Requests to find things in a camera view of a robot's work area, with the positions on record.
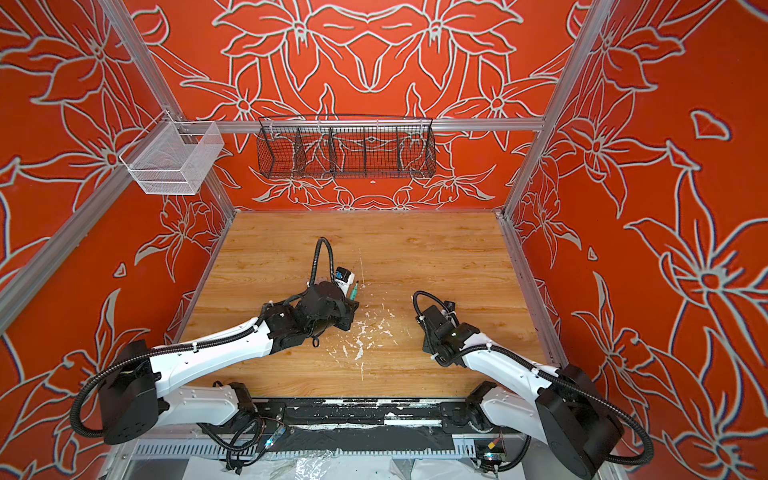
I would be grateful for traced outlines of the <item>green marker pen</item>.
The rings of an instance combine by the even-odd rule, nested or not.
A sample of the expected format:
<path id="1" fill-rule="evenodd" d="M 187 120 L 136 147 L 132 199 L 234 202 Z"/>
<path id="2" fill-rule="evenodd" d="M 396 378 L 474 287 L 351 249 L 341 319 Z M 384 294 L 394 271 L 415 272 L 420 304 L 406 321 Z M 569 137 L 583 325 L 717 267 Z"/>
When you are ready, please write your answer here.
<path id="1" fill-rule="evenodd" d="M 349 299 L 353 301 L 356 300 L 358 291 L 359 291 L 359 281 L 356 281 L 350 293 Z"/>

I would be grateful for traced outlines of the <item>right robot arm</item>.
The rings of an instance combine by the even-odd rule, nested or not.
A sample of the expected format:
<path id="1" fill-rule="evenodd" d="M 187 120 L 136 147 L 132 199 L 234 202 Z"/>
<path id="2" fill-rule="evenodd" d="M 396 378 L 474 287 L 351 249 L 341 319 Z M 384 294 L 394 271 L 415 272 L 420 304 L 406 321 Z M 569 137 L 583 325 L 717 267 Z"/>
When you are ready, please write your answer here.
<path id="1" fill-rule="evenodd" d="M 516 354 L 435 305 L 418 309 L 416 320 L 424 331 L 423 351 L 439 365 L 489 378 L 470 397 L 483 420 L 547 444 L 580 479 L 593 478 L 608 461 L 624 427 L 583 371 Z"/>

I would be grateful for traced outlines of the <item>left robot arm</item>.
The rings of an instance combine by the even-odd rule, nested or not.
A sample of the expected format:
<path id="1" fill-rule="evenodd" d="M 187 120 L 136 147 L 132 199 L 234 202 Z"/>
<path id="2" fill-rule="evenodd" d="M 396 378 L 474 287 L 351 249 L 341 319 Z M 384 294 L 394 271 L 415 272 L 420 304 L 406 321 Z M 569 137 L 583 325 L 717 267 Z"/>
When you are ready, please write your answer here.
<path id="1" fill-rule="evenodd" d="M 330 327 L 351 328 L 359 308 L 345 289 L 323 281 L 230 329 L 193 341 L 150 348 L 130 343 L 97 383 L 101 437 L 108 445 L 133 440 L 156 426 L 221 426 L 251 410 L 243 386 L 189 388 L 189 383 L 231 365 L 313 343 Z"/>

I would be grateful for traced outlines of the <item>clear plastic bin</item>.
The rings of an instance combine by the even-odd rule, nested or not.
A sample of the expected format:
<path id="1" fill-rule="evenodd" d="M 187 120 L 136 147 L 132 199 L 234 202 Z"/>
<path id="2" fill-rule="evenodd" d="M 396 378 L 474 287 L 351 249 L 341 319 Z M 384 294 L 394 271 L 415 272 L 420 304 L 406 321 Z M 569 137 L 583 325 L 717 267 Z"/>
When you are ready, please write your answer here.
<path id="1" fill-rule="evenodd" d="M 120 155 L 120 162 L 145 194 L 197 194 L 224 148 L 215 122 L 196 123 L 192 133 L 179 127 L 176 122 L 160 122 L 134 140 L 126 155 Z"/>

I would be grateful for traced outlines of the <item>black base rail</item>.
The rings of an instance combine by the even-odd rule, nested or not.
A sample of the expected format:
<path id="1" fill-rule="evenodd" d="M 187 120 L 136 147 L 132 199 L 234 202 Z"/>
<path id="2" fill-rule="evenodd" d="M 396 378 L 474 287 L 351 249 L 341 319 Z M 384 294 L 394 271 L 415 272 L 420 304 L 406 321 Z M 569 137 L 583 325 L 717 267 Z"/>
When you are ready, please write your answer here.
<path id="1" fill-rule="evenodd" d="M 448 434 L 515 435 L 511 427 L 492 425 L 463 398 L 256 398 L 252 412 L 220 425 L 197 420 L 218 434 L 233 433 L 250 420 L 288 429 L 339 430 L 373 427 L 429 428 Z"/>

